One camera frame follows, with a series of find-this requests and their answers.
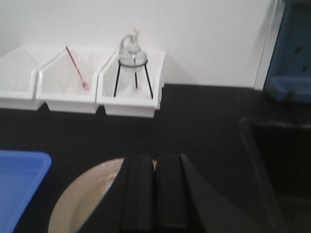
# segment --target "black countertop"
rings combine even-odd
[[[15,233],[45,233],[58,198],[81,173],[124,153],[185,153],[206,180],[241,210],[268,223],[241,138],[245,117],[311,123],[308,105],[284,105],[248,88],[165,85],[153,119],[0,110],[0,150],[48,153],[52,166]]]

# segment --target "blue container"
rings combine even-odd
[[[311,1],[287,1],[264,89],[277,101],[311,103]]]
[[[42,152],[0,150],[0,232],[12,233],[51,166]]]

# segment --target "white doorframe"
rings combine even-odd
[[[271,18],[271,26],[269,32],[267,34],[266,41],[264,43],[255,83],[255,90],[262,90],[264,86],[264,82],[266,80],[266,76],[268,73],[271,57],[273,54],[274,46],[276,44],[276,38],[278,35],[278,30],[281,25],[281,21],[283,18],[283,13],[285,9],[285,0],[276,0],[274,14]]]

